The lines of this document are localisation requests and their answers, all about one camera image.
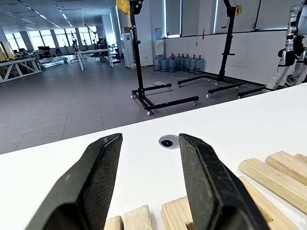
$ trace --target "black metal frame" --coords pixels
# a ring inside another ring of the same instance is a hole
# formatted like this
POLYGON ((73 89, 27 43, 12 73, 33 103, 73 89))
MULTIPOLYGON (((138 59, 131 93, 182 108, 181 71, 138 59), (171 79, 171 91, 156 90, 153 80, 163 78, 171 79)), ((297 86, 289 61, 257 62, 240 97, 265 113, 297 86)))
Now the black metal frame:
POLYGON ((161 103, 161 104, 154 104, 145 96, 146 91, 163 89, 163 88, 168 89, 172 87, 172 84, 169 83, 169 84, 163 84, 163 85, 144 88, 143 77, 142 77, 142 67, 141 67, 141 60, 140 60, 140 51, 139 51, 139 44, 141 42, 138 40, 136 23, 135 23, 135 15, 141 12, 142 2, 143 0, 131 0, 130 1, 131 24, 132 24, 132 27, 130 29, 132 30, 132 34, 133 34, 133 47, 134 47, 134 52, 135 52, 136 70, 137 70, 138 83, 139 83, 139 88, 137 90, 132 90, 131 98, 132 99, 136 98, 139 100, 139 102, 143 105, 144 109, 147 110, 147 115, 150 115, 151 114, 150 111, 153 109, 161 109, 161 108, 165 108, 165 107, 169 107, 169 106, 173 106, 177 104, 183 104, 187 102, 193 102, 193 104, 195 105, 196 102, 199 100, 198 96, 184 98, 184 99, 171 101, 167 103, 161 103))
POLYGON ((207 98, 210 98, 210 95, 215 93, 215 92, 228 90, 228 89, 238 87, 240 85, 245 84, 245 82, 243 82, 243 81, 230 80, 230 79, 227 79, 225 77, 225 67, 226 67, 226 63, 227 63, 227 58, 228 58, 228 56, 234 56, 235 55, 235 54, 230 53, 230 48, 231 48, 231 42, 232 42, 232 38, 233 38, 232 33, 233 33, 233 29, 234 29, 236 7, 231 6, 229 0, 224 0, 224 4, 227 8, 227 16, 229 17, 229 25, 228 25, 228 31, 227 31, 227 37, 226 37, 226 42, 225 42, 224 53, 222 53, 223 59, 222 59, 222 64, 221 64, 221 69, 220 69, 219 75, 214 76, 214 75, 210 75, 210 74, 205 74, 203 76, 198 76, 198 77, 187 79, 187 80, 180 80, 180 81, 177 82, 178 85, 180 86, 181 84, 186 83, 186 82, 207 78, 207 79, 215 80, 217 82, 225 82, 225 83, 230 84, 230 85, 218 87, 218 88, 215 88, 215 89, 209 89, 208 94, 207 94, 207 98))

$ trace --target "wooden block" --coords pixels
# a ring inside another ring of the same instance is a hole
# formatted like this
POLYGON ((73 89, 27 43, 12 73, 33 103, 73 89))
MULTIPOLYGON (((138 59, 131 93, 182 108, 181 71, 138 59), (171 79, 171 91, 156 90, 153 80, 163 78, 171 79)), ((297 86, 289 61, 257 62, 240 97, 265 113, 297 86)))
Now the wooden block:
POLYGON ((297 159, 299 159, 299 160, 302 161, 302 162, 307 163, 307 157, 304 156, 304 155, 302 155, 302 154, 299 154, 299 153, 298 153, 298 154, 296 154, 294 157, 297 158, 297 159))
POLYGON ((123 220, 120 216, 106 220, 104 230, 123 230, 123 220))
POLYGON ((307 186, 256 158, 241 162, 239 170, 307 214, 307 186))
POLYGON ((265 162, 300 183, 307 185, 307 164, 301 160, 281 151, 268 156, 265 162))
POLYGON ((153 230, 148 205, 137 208, 124 214, 125 230, 153 230))
POLYGON ((166 230, 193 230, 192 214, 187 197, 162 205, 162 219, 166 230))
POLYGON ((239 177, 253 198, 271 230, 297 230, 298 228, 243 176, 239 177))

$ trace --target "gray carpet floor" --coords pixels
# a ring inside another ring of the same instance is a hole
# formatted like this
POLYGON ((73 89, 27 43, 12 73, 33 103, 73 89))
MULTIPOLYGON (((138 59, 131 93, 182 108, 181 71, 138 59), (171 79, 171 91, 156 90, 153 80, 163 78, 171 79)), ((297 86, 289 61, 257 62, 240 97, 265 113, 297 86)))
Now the gray carpet floor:
MULTIPOLYGON (((142 68, 145 87, 157 81, 173 84, 169 92, 148 92, 152 102, 200 97, 196 106, 185 103, 147 116, 140 103, 130 98, 131 90, 138 87, 136 70, 126 69, 124 63, 112 69, 90 58, 83 64, 84 72, 73 62, 0 84, 0 154, 237 99, 237 89, 206 99, 207 90, 215 88, 213 81, 197 80, 177 87, 178 79, 193 74, 142 68)), ((246 84, 239 90, 255 87, 246 84)))

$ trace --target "white table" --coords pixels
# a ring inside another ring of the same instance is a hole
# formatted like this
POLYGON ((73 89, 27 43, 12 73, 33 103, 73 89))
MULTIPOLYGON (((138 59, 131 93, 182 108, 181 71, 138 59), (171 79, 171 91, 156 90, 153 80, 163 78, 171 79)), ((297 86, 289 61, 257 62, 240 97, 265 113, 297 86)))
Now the white table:
POLYGON ((109 48, 108 48, 108 49, 95 49, 95 50, 87 50, 87 51, 78 51, 78 52, 76 52, 76 53, 77 53, 77 58, 78 58, 78 61, 79 61, 79 63, 80 63, 82 72, 84 71, 84 67, 83 67, 83 64, 82 64, 82 60, 81 60, 82 57, 81 57, 81 55, 82 55, 82 54, 97 53, 97 52, 108 52, 110 66, 111 66, 112 68, 114 67, 113 61, 112 61, 111 50, 110 50, 109 48))
MULTIPOLYGON (((108 218, 148 204, 156 230, 164 230, 161 205, 186 195, 179 149, 162 148, 166 134, 187 133, 209 143, 237 176, 238 165, 264 161, 284 150, 307 154, 307 87, 294 86, 241 100, 118 127, 0 155, 0 229, 22 230, 56 180, 95 140, 123 134, 108 218)), ((307 216, 258 183, 255 185, 300 229, 307 216)))
POLYGON ((35 63, 35 57, 27 58, 27 59, 21 59, 21 60, 16 60, 16 61, 2 62, 2 63, 0 63, 0 67, 1 66, 9 66, 9 67, 8 67, 8 70, 6 71, 5 76, 1 76, 0 75, 0 83, 6 82, 6 81, 11 81, 11 80, 14 80, 14 79, 17 79, 17 78, 22 78, 22 77, 25 77, 25 76, 29 76, 29 75, 41 72, 41 70, 38 69, 38 67, 37 67, 37 65, 35 63), (30 61, 32 63, 33 68, 27 66, 27 62, 28 61, 30 61), (18 65, 26 67, 31 72, 28 73, 28 74, 23 74, 21 72, 21 70, 20 70, 18 65), (18 72, 19 76, 8 79, 13 66, 17 69, 17 72, 18 72))

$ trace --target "ceiling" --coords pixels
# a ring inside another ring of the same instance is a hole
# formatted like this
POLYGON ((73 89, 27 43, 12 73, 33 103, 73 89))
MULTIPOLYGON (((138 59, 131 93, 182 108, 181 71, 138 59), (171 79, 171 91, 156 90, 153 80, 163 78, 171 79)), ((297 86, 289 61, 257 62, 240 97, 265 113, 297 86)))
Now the ceiling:
POLYGON ((81 27, 83 21, 101 25, 101 15, 109 14, 115 4, 116 0, 0 0, 0 26, 14 33, 81 27))

